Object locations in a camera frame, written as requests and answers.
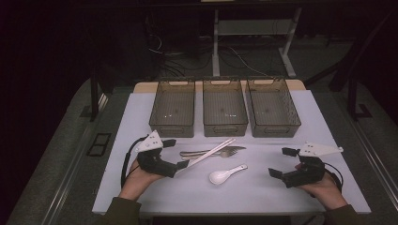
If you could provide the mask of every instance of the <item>floor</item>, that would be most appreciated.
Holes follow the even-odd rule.
[[[293,41],[289,57],[297,72],[297,79],[305,81],[338,62],[350,47],[350,43],[332,43],[327,47],[326,42],[323,37],[305,37]],[[169,52],[165,64],[161,64],[160,76],[211,76],[211,42],[203,37],[202,45],[202,54],[198,58],[186,57],[178,50]],[[220,40],[220,46],[223,76],[286,76],[277,50],[283,46],[282,38],[225,37]],[[358,102],[369,109],[372,117],[354,122],[345,110],[346,88],[339,93],[328,89],[332,76],[330,74],[307,86],[307,89],[313,92],[334,139],[344,147],[344,159],[371,207],[372,213],[362,217],[368,224],[396,224],[398,207],[386,191],[389,186],[380,181],[382,175],[369,162],[371,159],[366,152],[369,149],[376,152],[392,180],[397,182],[398,128],[361,85]],[[98,118],[90,122],[84,113],[90,105],[90,86],[89,81],[83,83],[8,224],[25,224],[26,221],[30,221],[30,224],[90,224],[98,217],[91,212],[91,208],[131,90],[131,86],[116,87],[111,95],[103,99]],[[99,133],[111,134],[104,155],[86,156],[86,151]],[[391,183],[392,192],[396,193],[394,184]],[[291,217],[290,223],[304,224],[309,218]],[[159,219],[155,219],[154,224],[165,224],[156,223]],[[247,217],[245,221],[245,224],[258,224],[259,221],[267,224],[260,218]],[[288,223],[271,221],[268,224]],[[323,217],[319,215],[307,224],[322,223]]]

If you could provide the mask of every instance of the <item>white tabletop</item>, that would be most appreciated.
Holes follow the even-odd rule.
[[[336,146],[329,128],[310,91],[291,91],[301,127],[294,138],[254,138],[248,125],[246,135],[237,137],[232,145],[244,146],[230,158],[208,157],[198,164],[155,182],[140,197],[142,216],[198,215],[297,215],[324,211],[322,205],[304,191],[286,188],[281,180],[272,178],[268,168],[284,173],[299,164],[297,157],[282,154],[282,147],[300,148],[306,141]],[[202,93],[196,93],[193,138],[176,139],[176,146],[164,148],[163,160],[177,163],[180,151],[208,150],[227,138],[204,136]],[[151,133],[149,116],[155,93],[130,95],[115,144],[102,177],[93,212],[104,214],[112,198],[120,191],[120,174],[126,152],[138,138]],[[337,167],[344,176],[343,195],[358,213],[370,208],[341,154],[321,157]],[[234,168],[240,164],[248,169],[232,175],[224,184],[215,186],[208,180],[211,172]]]

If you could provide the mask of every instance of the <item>person's hand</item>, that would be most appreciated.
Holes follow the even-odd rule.
[[[126,178],[126,183],[122,187],[118,197],[137,201],[153,182],[163,177],[164,176],[141,170],[137,159],[135,159],[130,167],[130,174]]]
[[[332,210],[347,205],[342,193],[336,187],[333,178],[331,178],[327,172],[325,172],[321,181],[313,184],[303,185],[298,188],[313,194],[327,210]]]

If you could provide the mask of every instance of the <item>sleeve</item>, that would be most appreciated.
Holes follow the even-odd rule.
[[[350,204],[326,212],[325,221],[328,225],[364,225],[362,218]]]
[[[115,197],[105,215],[93,225],[138,225],[140,207],[140,203]]]

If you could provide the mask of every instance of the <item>dark background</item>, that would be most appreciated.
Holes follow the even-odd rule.
[[[392,2],[379,1],[377,7],[305,7],[297,36],[325,35],[335,39],[366,35],[386,15]],[[157,69],[146,50],[148,27],[142,15],[86,13],[70,1],[2,0],[0,4],[3,100],[0,224],[3,224],[70,100],[90,73],[96,71],[104,91],[112,92],[115,85],[151,81],[157,76]],[[212,26],[208,24],[213,21],[212,15],[208,11],[179,16],[158,14],[155,20],[168,19],[157,22],[156,32],[194,55],[197,36],[211,35]],[[226,19],[236,15],[234,10],[223,14]],[[239,15],[257,17],[250,11]],[[356,76],[369,84],[375,98],[396,123],[397,15],[389,18],[355,68]],[[175,32],[172,28],[176,27],[186,32]]]

